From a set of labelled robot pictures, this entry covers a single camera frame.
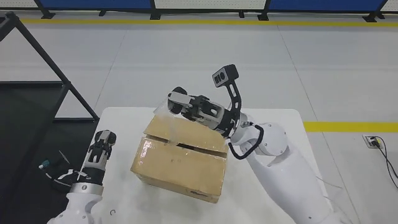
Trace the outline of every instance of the electrical outlet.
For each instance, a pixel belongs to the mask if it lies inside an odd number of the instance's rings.
[[[362,135],[363,140],[365,141],[366,145],[368,146],[369,149],[378,149],[377,146],[374,146],[372,144],[372,141],[377,141],[380,144],[380,149],[383,148],[383,145],[380,143],[380,141],[373,135]]]

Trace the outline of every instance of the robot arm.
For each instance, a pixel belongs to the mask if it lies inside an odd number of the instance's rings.
[[[289,142],[284,129],[275,123],[254,124],[250,116],[240,112],[241,97],[234,82],[237,78],[234,65],[225,66],[213,75],[216,87],[225,86],[228,90],[232,101],[230,110],[205,96],[188,95],[180,87],[169,94],[169,110],[208,126],[228,139],[233,156],[247,159],[263,188],[295,223],[342,223],[340,213],[333,213],[310,165]],[[233,146],[239,146],[243,155]],[[263,164],[257,156],[275,156],[275,159]]]
[[[91,215],[91,209],[102,200],[105,166],[115,142],[116,135],[111,131],[99,131],[95,134],[94,143],[89,147],[83,168],[78,173],[79,178],[67,194],[67,208],[48,224],[101,223],[101,219],[94,219]]]

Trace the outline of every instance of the white table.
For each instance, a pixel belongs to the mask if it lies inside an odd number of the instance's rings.
[[[154,108],[106,108],[96,131],[108,129],[117,135],[106,165],[103,200],[94,206],[93,215],[104,224],[133,223],[294,223],[261,187],[247,161],[228,156],[220,200],[204,202],[142,183],[130,167],[142,132],[153,118]],[[243,109],[257,123],[279,123],[321,177],[317,162],[298,111]],[[271,161],[273,157],[261,159]],[[320,181],[324,195],[325,186]]]

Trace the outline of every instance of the floor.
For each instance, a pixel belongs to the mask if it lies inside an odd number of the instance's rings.
[[[38,17],[33,12],[25,15]],[[61,13],[55,18],[93,17],[83,12]],[[118,17],[143,18],[105,15],[105,19]],[[320,20],[291,15],[271,19]],[[363,21],[358,16],[321,20]],[[387,21],[398,19],[391,17]],[[237,84],[244,108],[294,108],[304,121],[398,120],[398,29],[65,24],[27,27],[99,114],[109,106],[156,107],[176,86],[227,106],[227,92],[213,86],[211,75],[223,65],[234,63],[240,75]],[[16,30],[0,43],[0,80],[56,79]],[[88,114],[68,95],[58,116]],[[388,156],[398,167],[398,134],[375,134],[384,138]],[[398,191],[382,155],[368,149],[361,135],[308,133],[324,180],[343,188],[326,185],[329,196],[351,221],[396,223]]]

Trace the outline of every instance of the cardboard box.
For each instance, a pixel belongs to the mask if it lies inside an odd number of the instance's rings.
[[[218,201],[228,153],[219,133],[186,119],[155,116],[144,134],[131,167],[138,178],[207,202]]]

